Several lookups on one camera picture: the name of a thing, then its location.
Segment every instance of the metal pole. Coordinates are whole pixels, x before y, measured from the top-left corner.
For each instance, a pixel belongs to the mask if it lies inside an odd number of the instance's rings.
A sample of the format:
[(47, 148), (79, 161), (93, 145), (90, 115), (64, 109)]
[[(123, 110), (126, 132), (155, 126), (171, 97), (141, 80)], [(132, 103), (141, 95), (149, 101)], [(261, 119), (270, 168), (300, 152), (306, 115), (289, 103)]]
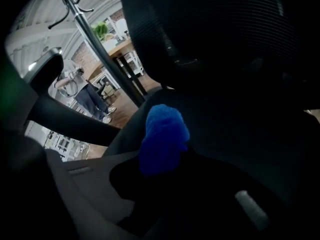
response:
[(105, 66), (106, 69), (109, 70), (112, 77), (119, 83), (119, 85), (122, 87), (124, 92), (129, 96), (129, 98), (134, 102), (134, 104), (136, 104), (137, 107), (140, 107), (145, 101), (144, 97), (136, 89), (134, 84), (123, 76), (123, 74), (120, 72), (116, 64), (110, 58), (107, 51), (102, 46), (101, 42), (92, 32), (86, 17), (76, 5), (76, 1), (75, 0), (63, 0), (63, 1), (65, 5), (70, 9), (72, 14), (74, 15), (77, 28), (79, 29), (83, 37), (86, 39), (88, 44), (91, 46), (95, 54), (99, 57), (102, 64)]

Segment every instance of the green plant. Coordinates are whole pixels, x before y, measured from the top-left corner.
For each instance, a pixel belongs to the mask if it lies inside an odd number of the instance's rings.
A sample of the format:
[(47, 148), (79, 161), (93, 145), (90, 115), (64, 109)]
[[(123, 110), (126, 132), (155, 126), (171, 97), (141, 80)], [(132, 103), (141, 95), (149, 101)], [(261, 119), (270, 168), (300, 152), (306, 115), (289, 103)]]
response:
[(103, 21), (98, 22), (96, 25), (92, 25), (91, 29), (100, 41), (103, 40), (108, 33), (107, 24)]

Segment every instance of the ceiling beam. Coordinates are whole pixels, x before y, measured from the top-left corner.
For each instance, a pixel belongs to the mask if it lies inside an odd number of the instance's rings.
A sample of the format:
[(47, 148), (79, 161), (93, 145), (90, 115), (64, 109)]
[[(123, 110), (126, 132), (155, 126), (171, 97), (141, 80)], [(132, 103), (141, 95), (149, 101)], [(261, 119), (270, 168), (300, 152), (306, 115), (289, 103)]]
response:
[(15, 49), (20, 48), (23, 45), (45, 38), (46, 35), (52, 38), (58, 35), (73, 33), (77, 30), (76, 24), (73, 21), (62, 22), (52, 30), (48, 30), (50, 24), (52, 23), (48, 22), (27, 26), (10, 33), (5, 41), (5, 47), (8, 54), (13, 53)]

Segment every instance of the white ceiling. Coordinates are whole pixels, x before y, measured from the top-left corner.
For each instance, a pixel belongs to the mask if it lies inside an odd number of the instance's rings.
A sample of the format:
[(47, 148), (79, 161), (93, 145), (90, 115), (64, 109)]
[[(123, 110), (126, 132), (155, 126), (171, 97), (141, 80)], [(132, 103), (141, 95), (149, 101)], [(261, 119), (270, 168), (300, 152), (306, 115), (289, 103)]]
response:
[[(90, 24), (106, 19), (122, 7), (121, 0), (81, 0), (79, 6), (94, 8), (94, 12), (85, 14)], [(21, 76), (46, 51), (45, 47), (62, 47), (63, 57), (70, 59), (84, 41), (71, 12), (62, 23), (48, 30), (48, 26), (61, 19), (66, 11), (62, 0), (30, 0), (21, 11), (5, 44)]]

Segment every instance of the blue jeans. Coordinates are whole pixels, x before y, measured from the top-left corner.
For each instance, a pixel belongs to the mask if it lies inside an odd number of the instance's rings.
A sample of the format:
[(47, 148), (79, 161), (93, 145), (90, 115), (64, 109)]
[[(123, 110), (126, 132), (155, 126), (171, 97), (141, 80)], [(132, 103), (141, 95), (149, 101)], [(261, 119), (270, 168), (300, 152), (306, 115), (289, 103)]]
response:
[(105, 117), (104, 112), (108, 113), (107, 104), (90, 84), (83, 87), (74, 99), (98, 120), (102, 120)]

